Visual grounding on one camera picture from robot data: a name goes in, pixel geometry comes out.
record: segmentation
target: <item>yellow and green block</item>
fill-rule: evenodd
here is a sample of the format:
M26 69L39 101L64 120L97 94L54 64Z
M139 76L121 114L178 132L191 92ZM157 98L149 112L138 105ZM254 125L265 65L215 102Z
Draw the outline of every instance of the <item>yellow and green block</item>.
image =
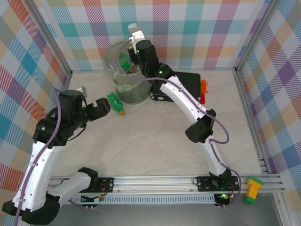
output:
M263 187L264 182L257 179L256 177L250 176L246 180L246 183L249 185L249 188L246 193L245 202L249 204L253 204L255 203L258 190Z

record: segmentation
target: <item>plaid wall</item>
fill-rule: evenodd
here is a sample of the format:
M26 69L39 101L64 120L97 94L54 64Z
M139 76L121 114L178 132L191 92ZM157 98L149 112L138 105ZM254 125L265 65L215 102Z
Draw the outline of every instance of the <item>plaid wall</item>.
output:
M71 67L102 69L138 23L173 68L232 68L269 0L35 0Z
M283 0L242 79L274 173L301 222L301 0Z
M55 106L67 76L21 0L0 0L0 207L27 168L36 123ZM0 225L13 217L0 208Z

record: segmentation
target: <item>green plastic bottle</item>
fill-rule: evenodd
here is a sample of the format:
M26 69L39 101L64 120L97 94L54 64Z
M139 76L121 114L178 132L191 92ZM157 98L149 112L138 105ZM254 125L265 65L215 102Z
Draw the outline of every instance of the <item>green plastic bottle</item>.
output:
M110 93L108 96L108 101L112 108L119 112L119 114L124 115L126 112L123 110L123 104L122 102L118 99L117 95L115 93Z

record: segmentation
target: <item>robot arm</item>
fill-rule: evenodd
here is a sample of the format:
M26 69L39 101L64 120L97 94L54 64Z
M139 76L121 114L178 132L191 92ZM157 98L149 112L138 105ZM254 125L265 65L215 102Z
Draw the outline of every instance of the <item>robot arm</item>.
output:
M56 217L60 207L74 194L97 186L98 173L88 168L82 168L73 178L62 182L47 192L55 162L68 139L73 136L74 131L78 128L85 129L88 121L106 116L111 108L105 98L96 100L96 107L93 104L87 105L83 93L76 90L65 90L59 95L59 101L62 111L61 123L56 137L42 153L37 163L34 164L36 156L55 130L58 112L57 108L54 108L37 123L33 135L32 155L23 182L13 200L4 203L2 207L2 211L15 216L19 202L22 202L20 216L22 216L22 221L29 224L49 224ZM33 165L34 168L27 186L23 188L25 179ZM25 189L25 195L21 200L22 189Z
M212 183L218 189L227 186L227 182L231 177L231 171L224 167L224 162L218 152L215 143L212 143L217 157L211 147L210 140L213 139L213 123L214 120L202 112L215 117L216 113L213 109L207 110L198 103L192 95L181 84L176 73L166 64L159 62L155 47L151 41L145 40L141 31L137 31L129 38L133 44L133 48L128 49L131 60L135 64L139 64L143 75L146 78L163 78L162 80L148 80L152 85L159 86L160 90L167 94L185 113L189 119L191 126L186 130L186 135L190 141L198 143L204 150L206 161L209 165L209 174Z

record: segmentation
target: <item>white floor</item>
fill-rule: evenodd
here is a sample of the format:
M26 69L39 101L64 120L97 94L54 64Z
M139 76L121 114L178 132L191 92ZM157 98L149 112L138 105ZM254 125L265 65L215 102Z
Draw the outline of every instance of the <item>white floor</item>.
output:
M228 144L218 145L223 160L239 173L261 173L232 72L198 73L208 83L206 108L216 111L230 134ZM70 89L79 85L87 88L88 103L114 91L102 72L75 73ZM124 109L124 116L111 109L68 142L52 175L70 176L83 166L107 176L208 174L202 150L185 135L190 123L175 103L147 99ZM217 124L214 136L226 137Z

